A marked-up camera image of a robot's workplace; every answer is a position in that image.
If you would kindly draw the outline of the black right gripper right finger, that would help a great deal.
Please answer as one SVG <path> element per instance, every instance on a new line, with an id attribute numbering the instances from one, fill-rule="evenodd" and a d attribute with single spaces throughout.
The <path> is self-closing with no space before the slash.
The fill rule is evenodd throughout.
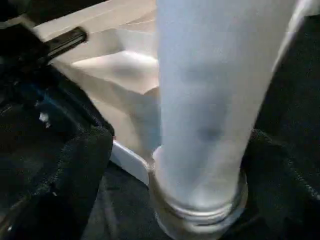
<path id="1" fill-rule="evenodd" d="M 320 161 L 286 142 L 252 131 L 242 169 L 248 185 L 244 213 L 226 240 L 318 240 Z"/>

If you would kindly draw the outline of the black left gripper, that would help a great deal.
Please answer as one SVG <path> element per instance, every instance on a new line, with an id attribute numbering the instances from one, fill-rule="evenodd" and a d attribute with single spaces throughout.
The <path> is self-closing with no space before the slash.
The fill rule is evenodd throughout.
<path id="1" fill-rule="evenodd" d="M 87 41 L 75 27 L 50 40 L 40 40 L 17 24 L 0 31 L 0 101 L 31 101 L 45 126 L 64 135 L 83 132 L 83 119 L 113 131 L 88 95 L 51 61 Z"/>

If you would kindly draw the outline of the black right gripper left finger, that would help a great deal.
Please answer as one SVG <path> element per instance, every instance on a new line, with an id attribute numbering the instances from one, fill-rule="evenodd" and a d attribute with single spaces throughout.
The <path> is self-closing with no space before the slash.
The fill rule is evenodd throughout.
<path id="1" fill-rule="evenodd" d="M 93 127 L 66 142 L 38 142 L 0 156 L 0 237 L 79 240 L 87 226 L 113 137 Z"/>

